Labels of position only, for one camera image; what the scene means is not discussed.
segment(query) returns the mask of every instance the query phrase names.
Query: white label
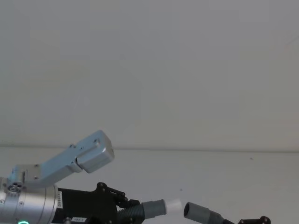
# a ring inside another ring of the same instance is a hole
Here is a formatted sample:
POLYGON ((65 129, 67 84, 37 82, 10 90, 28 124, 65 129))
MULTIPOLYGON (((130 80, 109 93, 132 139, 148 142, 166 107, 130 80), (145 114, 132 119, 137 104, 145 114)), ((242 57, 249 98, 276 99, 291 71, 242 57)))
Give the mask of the white label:
POLYGON ((59 191, 58 194, 57 194, 57 201, 58 201, 57 208, 58 209, 63 209, 64 206, 62 204, 62 192, 61 191, 59 191))
POLYGON ((80 222, 80 223, 84 223, 86 221, 86 218, 82 218, 82 217, 73 217, 71 219, 72 222, 80 222))

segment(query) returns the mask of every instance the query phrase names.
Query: small sticker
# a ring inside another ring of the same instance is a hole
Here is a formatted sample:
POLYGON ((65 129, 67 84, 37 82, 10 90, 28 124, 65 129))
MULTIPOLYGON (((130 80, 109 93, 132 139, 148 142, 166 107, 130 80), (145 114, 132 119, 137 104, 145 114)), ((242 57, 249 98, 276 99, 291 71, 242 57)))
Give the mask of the small sticker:
POLYGON ((58 209, 63 209, 64 206, 62 204, 62 192, 61 191, 59 191, 58 194, 57 194, 57 201, 58 201, 57 208, 58 209))
POLYGON ((79 223, 84 223, 87 218, 82 218, 82 217, 73 217, 71 219, 72 222, 79 222, 79 223))

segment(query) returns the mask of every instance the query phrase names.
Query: silver cylindrical motor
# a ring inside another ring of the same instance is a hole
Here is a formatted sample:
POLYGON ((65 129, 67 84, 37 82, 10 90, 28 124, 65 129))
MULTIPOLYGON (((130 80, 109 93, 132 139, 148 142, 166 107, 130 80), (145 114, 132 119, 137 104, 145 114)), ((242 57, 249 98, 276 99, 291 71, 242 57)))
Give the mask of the silver cylindrical motor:
POLYGON ((0 177, 0 224, 50 224, 57 207, 57 194, 56 185, 41 189, 22 187, 11 192, 7 189, 7 178, 0 177))

